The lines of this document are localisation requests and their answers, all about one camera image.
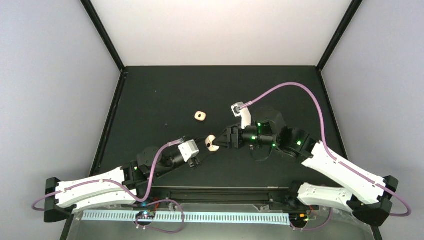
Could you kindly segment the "cream earbud charging case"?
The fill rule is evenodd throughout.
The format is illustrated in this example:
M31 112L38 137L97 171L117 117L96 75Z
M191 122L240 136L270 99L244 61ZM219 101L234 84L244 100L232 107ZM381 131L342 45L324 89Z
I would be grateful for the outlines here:
M209 135L206 139L205 139L205 145L206 148L209 152L216 152L219 150L219 146L214 145L213 142L216 139L215 135Z

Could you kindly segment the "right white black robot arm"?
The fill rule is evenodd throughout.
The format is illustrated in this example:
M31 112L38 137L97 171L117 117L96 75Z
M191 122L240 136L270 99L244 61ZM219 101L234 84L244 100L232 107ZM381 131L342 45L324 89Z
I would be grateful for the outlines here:
M227 127L209 143L210 147L268 147L270 153L291 158L337 183L337 187L295 183L284 196L290 209L302 205L339 209L373 227L382 226L391 215L391 199L399 185L397 178L370 173L326 149L322 141L309 133L288 127L274 108L263 107L251 115L235 105L233 113L241 122Z

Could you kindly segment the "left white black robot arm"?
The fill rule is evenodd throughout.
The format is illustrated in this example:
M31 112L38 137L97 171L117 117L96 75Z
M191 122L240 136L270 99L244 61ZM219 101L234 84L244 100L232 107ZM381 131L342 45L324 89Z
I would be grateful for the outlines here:
M182 167L197 167L212 153L207 137L181 138L162 147L150 146L136 159L88 178L46 180L43 221L56 223L84 210L111 205L146 205L152 201L153 180Z

